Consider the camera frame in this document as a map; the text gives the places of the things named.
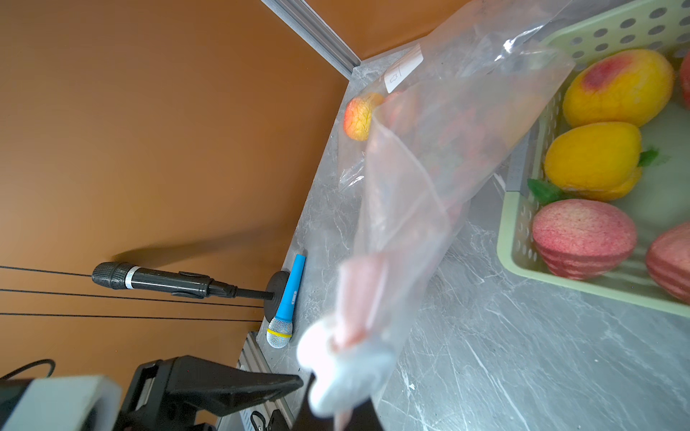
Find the clear zip-top bag pink zipper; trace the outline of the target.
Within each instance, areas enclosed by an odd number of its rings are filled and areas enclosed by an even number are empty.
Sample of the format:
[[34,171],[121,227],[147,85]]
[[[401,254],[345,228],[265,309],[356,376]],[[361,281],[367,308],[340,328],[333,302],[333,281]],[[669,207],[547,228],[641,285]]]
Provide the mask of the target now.
[[564,1],[471,1],[418,40],[434,52],[513,48],[486,73],[419,82],[378,107],[352,255],[338,269],[334,309],[298,343],[314,374],[311,413],[346,429],[386,387],[429,280],[457,237],[470,200],[509,157],[573,62],[535,35]]

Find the clear zip-top bag blue zipper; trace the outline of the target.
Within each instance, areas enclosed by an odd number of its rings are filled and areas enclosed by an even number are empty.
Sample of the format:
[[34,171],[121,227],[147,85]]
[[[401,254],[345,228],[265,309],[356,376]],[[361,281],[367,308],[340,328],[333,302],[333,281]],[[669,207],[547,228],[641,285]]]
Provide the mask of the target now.
[[513,48],[495,47],[488,41],[469,48],[445,48],[434,52],[416,44],[345,105],[338,132],[339,190],[345,191],[364,179],[364,158],[375,110],[393,102],[419,82],[468,77],[486,73],[512,53]]

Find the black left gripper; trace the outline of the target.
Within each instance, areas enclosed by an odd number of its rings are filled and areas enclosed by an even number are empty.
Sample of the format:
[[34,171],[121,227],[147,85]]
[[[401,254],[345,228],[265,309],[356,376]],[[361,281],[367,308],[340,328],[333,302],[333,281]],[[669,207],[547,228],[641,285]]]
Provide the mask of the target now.
[[178,408],[171,396],[224,417],[303,385],[297,375],[251,373],[198,357],[156,360],[137,368],[113,429],[176,430]]

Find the yellow peach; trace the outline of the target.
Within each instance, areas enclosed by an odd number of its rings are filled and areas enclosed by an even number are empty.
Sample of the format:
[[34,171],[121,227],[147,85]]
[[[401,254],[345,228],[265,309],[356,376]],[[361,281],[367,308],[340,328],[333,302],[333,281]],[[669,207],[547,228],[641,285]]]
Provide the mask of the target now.
[[367,93],[353,98],[347,105],[343,118],[343,131],[350,139],[368,140],[372,116],[385,97],[380,93]]

